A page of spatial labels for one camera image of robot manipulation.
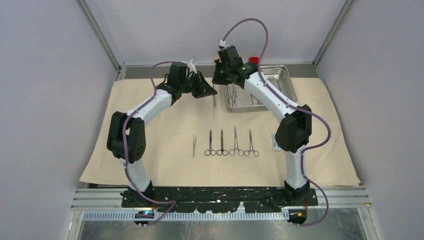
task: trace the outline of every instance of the gray wall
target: gray wall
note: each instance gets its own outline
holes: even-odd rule
[[[87,0],[116,58],[127,65],[161,61],[213,63],[225,33],[246,18],[269,30],[264,63],[312,63],[345,0]],[[259,23],[236,28],[227,43],[259,56]]]
[[[0,239],[61,239],[116,72],[75,1],[2,0],[0,73]]]
[[[423,239],[424,1],[357,1],[318,72],[387,239]]]

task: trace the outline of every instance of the forceps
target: forceps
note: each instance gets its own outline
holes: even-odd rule
[[[223,134],[223,130],[221,129],[221,149],[216,151],[216,155],[221,156],[227,156],[228,155],[228,151],[224,150],[224,134]]]
[[[234,148],[230,149],[228,151],[228,153],[231,156],[234,156],[236,154],[236,150],[238,152],[239,156],[243,156],[245,153],[243,152],[243,150],[239,149],[239,141],[237,140],[237,130],[236,130],[236,125],[234,125]]]
[[[259,151],[253,149],[252,130],[249,129],[249,150],[245,150],[244,155],[248,157],[251,152],[255,157],[259,156]]]
[[[206,149],[204,154],[206,156],[215,156],[217,154],[217,151],[212,149],[212,129],[209,131],[209,149]]]

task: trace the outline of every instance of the metal tray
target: metal tray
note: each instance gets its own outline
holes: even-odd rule
[[[298,101],[292,79],[290,79],[289,72],[284,65],[262,66],[260,70],[290,100],[293,102]],[[228,111],[231,113],[250,113],[268,110],[255,96],[235,84],[225,87],[225,102]]]

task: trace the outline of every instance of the red component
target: red component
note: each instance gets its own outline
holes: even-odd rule
[[[259,57],[257,57],[257,56],[251,56],[251,57],[249,57],[249,62],[252,62],[252,63],[258,65],[258,63],[259,63]]]

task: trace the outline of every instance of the metal frame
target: metal frame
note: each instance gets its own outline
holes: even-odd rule
[[[324,43],[322,44],[321,48],[318,51],[318,54],[316,55],[315,60],[313,61],[313,65],[315,67],[318,66],[318,64],[320,63],[321,59],[323,58],[330,44],[333,42],[334,37],[336,36],[337,32],[340,30],[340,27],[342,26],[342,24],[345,22],[346,17],[348,16],[349,12],[351,11],[356,1],[357,0],[346,0],[344,2],[343,7],[338,13],[338,16],[336,17],[330,31],[328,32],[328,35],[325,38]]]
[[[121,69],[121,64],[124,64],[124,62],[122,61],[122,57],[119,56],[119,59],[117,59],[116,55],[119,55],[119,52],[114,53],[114,51],[111,49],[111,45],[110,45],[110,40],[107,41],[105,34],[104,34],[104,27],[103,27],[103,31],[101,30],[101,28],[99,27],[98,22],[96,21],[96,18],[93,15],[93,12],[89,7],[89,5],[87,4],[86,0],[75,0],[79,7],[81,8],[82,12],[84,13],[85,17],[87,18],[88,23],[90,24],[91,28],[93,29],[95,35],[97,36],[98,40],[100,41],[101,46],[103,47],[103,49],[106,51],[107,56],[109,57],[110,61],[112,62],[113,66],[115,67],[116,70],[120,70]]]
[[[126,69],[127,67],[131,67],[131,68],[134,68],[134,67],[149,68],[150,67],[150,66],[142,66],[142,65],[126,66],[124,59],[121,57],[119,48],[116,45],[115,41],[113,40],[112,34],[109,31],[107,23],[103,19],[102,14],[99,11],[99,8],[96,5],[95,1],[76,0],[76,2],[80,6],[82,12],[87,17],[88,23],[91,25],[94,33],[96,34],[96,36],[98,37],[100,41],[100,44],[103,46],[110,61],[112,62],[112,64],[115,66],[117,70]],[[318,51],[318,54],[315,60],[312,63],[314,67],[316,67],[321,61],[322,57],[324,56],[325,52],[329,48],[330,44],[332,43],[334,37],[336,36],[337,32],[339,31],[340,27],[342,26],[343,22],[345,21],[346,17],[348,16],[355,2],[356,0],[346,0],[344,2],[343,7],[341,8],[338,16],[336,17],[330,31],[328,32],[328,35],[326,36],[321,48]],[[125,71],[123,72],[121,79],[125,79]]]
[[[370,208],[370,199],[364,186],[324,187],[331,208]],[[71,204],[72,211],[81,210],[145,210],[142,207],[122,208],[120,193],[126,188],[79,188]],[[318,206],[310,208],[325,208],[323,194],[315,188]]]
[[[378,240],[379,235],[374,225],[373,209],[364,186],[342,186],[342,187],[324,187],[329,200],[331,209],[357,209],[361,218],[361,223],[368,240]],[[150,208],[134,207],[122,208],[122,196],[119,193],[126,188],[79,188],[76,190],[75,197],[71,205],[73,211],[72,221],[69,226],[66,240],[76,240],[82,221],[132,221],[128,214],[132,215],[141,210],[150,210]],[[322,193],[316,189],[318,206],[310,206],[312,209],[325,208],[325,202]],[[283,210],[298,209],[298,206],[285,207]],[[275,220],[284,219],[284,214],[243,214],[244,206],[241,204],[237,210],[239,215],[231,218],[224,213],[205,214],[200,213],[169,213],[168,219],[164,221],[242,221],[242,220]]]

